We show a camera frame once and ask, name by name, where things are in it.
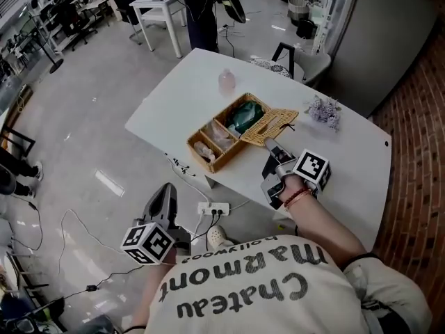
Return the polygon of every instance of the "gray floor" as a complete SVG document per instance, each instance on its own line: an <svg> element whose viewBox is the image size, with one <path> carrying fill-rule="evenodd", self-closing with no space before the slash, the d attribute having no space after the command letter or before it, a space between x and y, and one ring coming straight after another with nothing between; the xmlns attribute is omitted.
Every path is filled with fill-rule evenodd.
<svg viewBox="0 0 445 334"><path fill-rule="evenodd" d="M295 27L285 17L285 3L241 1L250 21L235 25L234 30L244 37L229 36L237 58L248 59L252 54L270 58L280 41L298 42ZM218 26L226 23L232 21L218 6ZM186 54L190 51L186 28L180 27L179 21L176 27ZM193 231L199 219L197 203L203 201L202 196L172 172L162 152L124 128L142 100L180 61L175 57L167 31L150 27L149 33L156 47L154 52L147 45L138 46L128 39L131 34L128 24L112 20L109 27L102 26L87 45L80 44L74 53L66 53L60 70L54 74L46 71L34 83L35 94L16 124L18 131L37 141L30 161L39 159L44 164L44 179L36 184L38 194L34 201L42 215L44 239L37 254L39 258L26 265L44 272L35 281L51 284L44 291L49 300L97 284L111 272L128 271L136 266L130 257L101 247L68 213L63 224L66 248L58 275L63 247L60 221L67 209L73 209L91 233L114 248L119 247L132 219L141 215L149 197L166 182L177 187L179 223ZM225 38L220 38L220 50L232 54ZM120 185L124 195L116 196L99 182L94 176L96 170ZM218 185L207 194L232 206L245 201L239 194ZM18 239L30 246L38 244L37 214L31 208L10 198L7 217ZM272 217L272 211L248 203L222 219L221 224L230 237L240 241L292 232L291 228L279 230ZM28 252L17 247L19 252ZM204 242L199 241L193 251L203 249ZM141 269L128 276L114 276L98 292L73 296L67 300L62 322L68 328L75 328L82 321L106 313L117 325L125 327L138 303L147 273L147 269Z"/></svg>

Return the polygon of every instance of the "white table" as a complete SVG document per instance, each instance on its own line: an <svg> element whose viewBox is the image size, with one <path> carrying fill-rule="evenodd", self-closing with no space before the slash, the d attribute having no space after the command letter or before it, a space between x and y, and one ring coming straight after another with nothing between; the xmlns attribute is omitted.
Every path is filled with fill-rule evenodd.
<svg viewBox="0 0 445 334"><path fill-rule="evenodd" d="M229 68L236 77L231 97L218 92L218 75ZM305 114L320 93L244 61L194 49L150 93L126 128L197 173L269 207L260 189L268 151L247 146L219 172L208 173L187 148L187 138L243 93L252 93L273 108L296 109L295 131L277 141L295 155L305 148L328 158L332 176L321 203L371 250L382 220L391 164L391 137L354 111L341 106L341 130L335 133Z"/></svg>
<svg viewBox="0 0 445 334"><path fill-rule="evenodd" d="M79 9L79 13L82 13L85 10L91 10L93 8L98 8L101 3L105 3L107 1L108 0L92 0L89 3L87 3L86 5L82 6Z"/></svg>
<svg viewBox="0 0 445 334"><path fill-rule="evenodd" d="M172 15L177 12L181 13L181 25L185 26L185 14L184 14L184 0L136 0L130 3L136 12L136 17L138 18L140 28L144 34L147 45L150 51L154 51L151 46L148 37L147 29L145 28L143 21L153 20L153 21L165 21L167 24L168 32L170 38L172 39L173 48L175 49L176 57L182 58L181 47L179 46L178 39L176 37L175 27L173 26ZM152 10L147 11L142 14L141 8L151 8Z"/></svg>

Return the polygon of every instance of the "hand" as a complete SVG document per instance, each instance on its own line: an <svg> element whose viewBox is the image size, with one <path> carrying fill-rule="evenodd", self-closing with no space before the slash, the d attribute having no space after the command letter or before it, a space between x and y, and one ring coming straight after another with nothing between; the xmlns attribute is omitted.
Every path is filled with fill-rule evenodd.
<svg viewBox="0 0 445 334"><path fill-rule="evenodd" d="M176 248L172 247L168 254L164 257L163 262L165 264L176 264Z"/></svg>
<svg viewBox="0 0 445 334"><path fill-rule="evenodd" d="M284 178L285 188L278 196L282 202L286 202L294 193L305 186L303 179L299 175L288 175Z"/></svg>

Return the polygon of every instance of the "bracelet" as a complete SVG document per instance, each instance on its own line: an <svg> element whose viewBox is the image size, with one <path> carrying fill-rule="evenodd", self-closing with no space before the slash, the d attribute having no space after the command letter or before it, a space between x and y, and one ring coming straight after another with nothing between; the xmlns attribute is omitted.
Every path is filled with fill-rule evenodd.
<svg viewBox="0 0 445 334"><path fill-rule="evenodd" d="M298 189L292 196L290 196L288 198L288 200L286 200L286 202L284 202L284 207L287 208L287 206L289 205L289 203L296 198L297 196L299 196L301 193L305 192L307 190L307 188L305 186L301 187L300 189Z"/></svg>
<svg viewBox="0 0 445 334"><path fill-rule="evenodd" d="M286 206L286 211L289 211L289 208L297 203L301 198L306 196L307 194L311 194L312 191L310 189L306 189L304 192L300 193L298 196L296 196L291 202Z"/></svg>

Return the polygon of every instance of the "person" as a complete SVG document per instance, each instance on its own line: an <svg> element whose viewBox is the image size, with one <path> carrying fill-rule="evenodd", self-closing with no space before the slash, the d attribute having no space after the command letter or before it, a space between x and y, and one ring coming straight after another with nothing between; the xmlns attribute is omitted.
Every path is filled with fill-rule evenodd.
<svg viewBox="0 0 445 334"><path fill-rule="evenodd" d="M367 253L297 175L285 202L300 236L234 245L150 267L126 333L427 333L431 313L409 278Z"/></svg>
<svg viewBox="0 0 445 334"><path fill-rule="evenodd" d="M23 175L25 177L34 177L39 181L43 179L43 165L42 162L37 161L34 167L28 165L24 160L16 159L8 151L0 148L0 164L7 168L13 175ZM7 186L11 182L9 172L4 169L0 169L0 188ZM24 186L23 184L16 182L14 194L16 196L24 196L35 198L35 190L30 186Z"/></svg>
<svg viewBox="0 0 445 334"><path fill-rule="evenodd" d="M218 51L218 32L212 7L215 0L184 0L192 49Z"/></svg>

